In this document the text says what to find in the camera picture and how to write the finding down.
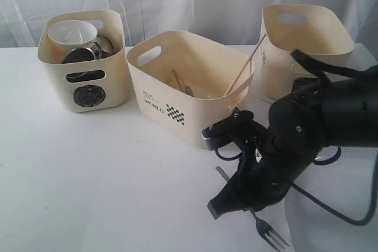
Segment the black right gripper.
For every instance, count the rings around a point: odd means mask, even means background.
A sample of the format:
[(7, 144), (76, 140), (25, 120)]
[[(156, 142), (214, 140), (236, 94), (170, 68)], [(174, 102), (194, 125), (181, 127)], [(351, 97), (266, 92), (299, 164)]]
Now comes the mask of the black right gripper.
[(312, 162), (322, 138), (296, 135), (208, 135), (208, 149), (234, 142), (242, 152), (236, 172), (208, 202), (214, 219), (228, 212), (254, 210), (278, 203), (294, 181)]

